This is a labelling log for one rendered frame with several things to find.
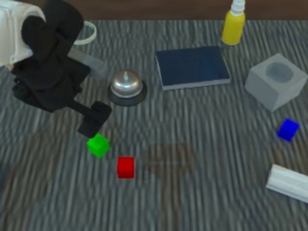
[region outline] notebook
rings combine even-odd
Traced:
[[[163,90],[231,82],[219,46],[157,51],[156,63]]]

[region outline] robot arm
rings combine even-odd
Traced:
[[[92,138],[112,110],[102,102],[87,108],[74,100],[90,73],[67,56],[83,24],[81,14],[62,0],[48,0],[43,10],[0,0],[0,66],[16,76],[14,96],[49,112],[69,107],[83,114],[78,132]]]

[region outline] silver bell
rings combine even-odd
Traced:
[[[121,70],[117,72],[109,85],[108,97],[117,105],[133,106],[146,96],[147,88],[137,72]]]

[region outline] green cube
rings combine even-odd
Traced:
[[[96,134],[92,139],[89,139],[87,146],[89,152],[97,158],[102,158],[110,148],[108,140],[100,134]]]

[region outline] red cube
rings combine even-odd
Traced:
[[[135,175],[135,159],[131,156],[117,158],[117,176],[121,179],[132,179]]]

